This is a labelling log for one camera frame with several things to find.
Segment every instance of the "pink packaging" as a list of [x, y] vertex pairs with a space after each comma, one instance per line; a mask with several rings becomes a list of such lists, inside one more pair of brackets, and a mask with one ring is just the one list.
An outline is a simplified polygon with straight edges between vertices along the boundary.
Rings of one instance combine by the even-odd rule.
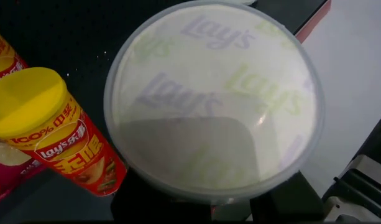
[[0, 141], [0, 200], [44, 169], [39, 161]]

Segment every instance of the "round plastic lid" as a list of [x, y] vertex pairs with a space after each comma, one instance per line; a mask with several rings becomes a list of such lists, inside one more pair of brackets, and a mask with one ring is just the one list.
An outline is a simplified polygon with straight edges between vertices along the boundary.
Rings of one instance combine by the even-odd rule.
[[191, 2], [145, 22], [106, 83], [109, 133], [161, 189], [209, 203], [266, 192], [314, 148], [323, 94], [294, 36], [246, 6]]

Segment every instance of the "yellow lid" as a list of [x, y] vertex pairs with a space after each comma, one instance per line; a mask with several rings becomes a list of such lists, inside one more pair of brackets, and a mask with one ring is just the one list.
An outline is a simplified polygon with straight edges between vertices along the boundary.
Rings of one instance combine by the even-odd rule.
[[25, 134], [62, 106], [66, 84], [49, 68], [27, 68], [0, 79], [0, 138]]

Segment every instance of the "white foil lid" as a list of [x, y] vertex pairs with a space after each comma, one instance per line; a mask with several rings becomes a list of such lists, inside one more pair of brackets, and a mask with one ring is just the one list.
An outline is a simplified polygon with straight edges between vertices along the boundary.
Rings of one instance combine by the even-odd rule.
[[256, 13], [178, 9], [129, 44], [111, 113], [124, 157], [178, 189], [257, 185], [302, 155], [318, 98], [299, 44]]

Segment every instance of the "white wall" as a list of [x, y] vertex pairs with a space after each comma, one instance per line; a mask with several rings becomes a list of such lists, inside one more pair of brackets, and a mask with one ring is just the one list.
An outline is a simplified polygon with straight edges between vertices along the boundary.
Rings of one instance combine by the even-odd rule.
[[381, 0], [333, 0], [303, 46], [323, 85], [326, 121], [301, 171], [323, 195], [381, 118]]

